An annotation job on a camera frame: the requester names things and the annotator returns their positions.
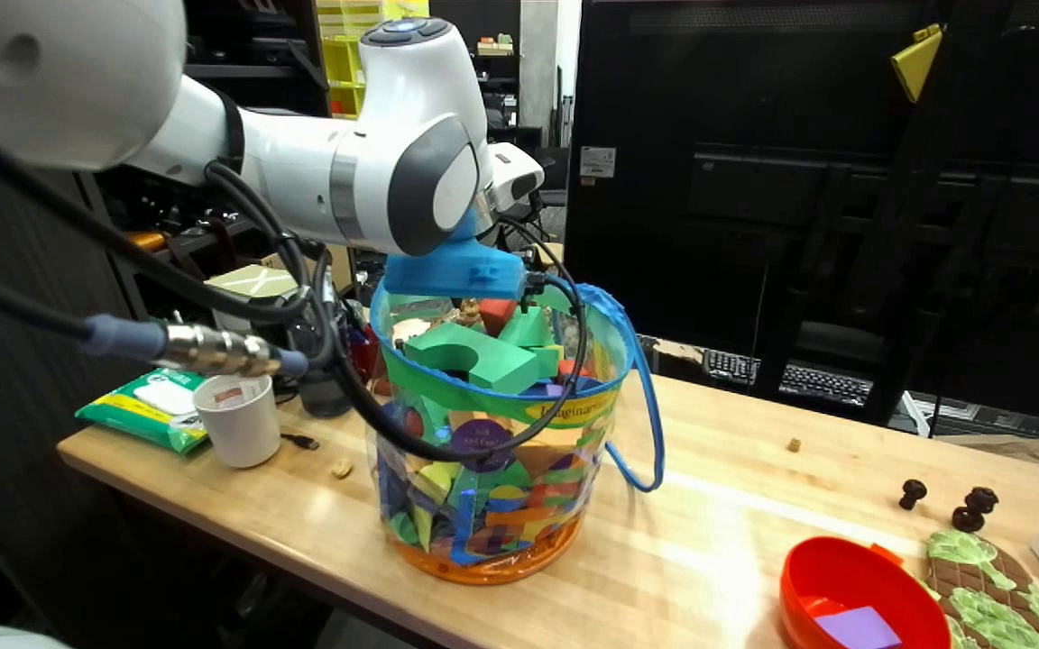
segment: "small cup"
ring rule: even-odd
[[[271,376],[213,376],[195,391],[195,411],[231,469],[265,466],[279,449]]]

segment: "clear plastic bucket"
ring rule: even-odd
[[[426,442],[456,449],[523,431],[562,394],[577,334],[562,298],[540,297],[516,312],[490,330],[450,298],[378,290],[372,327],[393,387],[386,411]],[[586,381],[523,446],[467,466],[426,463],[377,437],[386,536],[423,572],[510,584],[571,549],[632,368],[619,327],[599,309],[586,317]]]

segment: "blue cable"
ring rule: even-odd
[[[664,418],[660,418],[660,399],[657,399],[657,387],[654,387],[654,370],[651,360],[644,358],[639,334],[632,327],[627,309],[619,305],[619,298],[613,298],[607,290],[599,285],[577,285],[580,298],[599,309],[607,320],[616,323],[616,330],[624,334],[624,346],[632,354],[632,368],[639,368],[639,387],[644,387],[644,399],[651,411],[651,427],[654,427],[654,479],[646,482],[644,475],[632,471],[632,466],[624,463],[616,442],[603,442],[607,454],[616,463],[624,482],[632,482],[636,489],[651,495],[664,482],[664,459],[666,459],[666,442],[664,442]]]

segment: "electrical cord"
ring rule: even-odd
[[[265,228],[265,234],[273,240],[273,254],[283,260],[283,267],[297,276],[297,285],[302,290],[308,276],[302,276],[302,260],[300,260],[300,240],[283,229],[273,208],[229,165],[229,162],[211,162],[201,171],[201,178],[219,189],[231,205],[253,220],[258,228]]]
[[[333,320],[333,305],[328,305],[325,293],[328,293],[328,264],[321,257],[313,264],[313,276],[310,276],[310,320],[313,320],[310,330],[316,334],[316,351],[310,354],[313,368],[328,368],[336,358],[348,360],[348,354],[339,354],[339,351],[348,351],[348,344],[336,339],[336,320]]]
[[[157,276],[161,290],[201,302],[211,309],[225,309],[235,317],[250,317],[250,320],[292,320],[302,312],[302,298],[283,302],[283,305],[265,305],[265,302],[242,302],[231,298],[229,293],[218,293],[195,276],[189,276],[183,272],[158,264],[157,257],[142,254],[132,240],[128,240],[123,229],[100,225],[93,214],[87,214],[81,202],[51,190],[36,172],[30,172],[24,165],[19,165],[10,154],[0,151],[0,180],[6,189],[16,189],[19,196],[31,197],[36,205],[42,205],[55,220],[63,220],[65,228],[72,228],[76,234],[104,245],[108,254],[114,254],[123,264],[144,272],[148,276]]]
[[[520,229],[534,250],[540,250],[551,260],[557,275],[567,285],[575,285],[575,293],[580,293],[580,298],[591,309],[607,312],[607,320],[613,320],[619,327],[619,339],[624,339],[624,346],[632,354],[632,363],[639,368],[639,387],[644,387],[646,415],[651,415],[651,427],[654,427],[654,479],[636,475],[616,442],[603,442],[603,449],[613,459],[613,466],[619,469],[624,482],[632,482],[644,495],[657,489],[664,482],[664,466],[666,466],[664,415],[660,415],[660,399],[657,399],[651,360],[646,360],[646,354],[639,346],[639,334],[636,334],[624,305],[609,293],[603,293],[599,285],[577,285],[571,276],[571,272],[561,264],[561,257],[539,234],[529,234],[528,228],[512,228],[512,229]]]
[[[81,339],[81,344],[92,339],[87,320],[59,312],[59,309],[47,309],[42,302],[31,302],[31,298],[4,290],[4,285],[0,285],[0,312],[16,317],[16,320],[24,320],[31,327],[55,330],[55,334]]]

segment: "green toy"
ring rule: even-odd
[[[551,330],[549,330],[549,312],[546,305],[528,305],[528,309],[516,309],[512,320],[504,323],[504,330],[498,330],[503,344],[512,344],[520,351],[546,351],[551,346]]]
[[[504,395],[520,395],[529,387],[549,381],[561,363],[557,346],[529,354],[450,320],[408,339],[404,354],[439,370],[467,370],[473,387],[498,391]]]

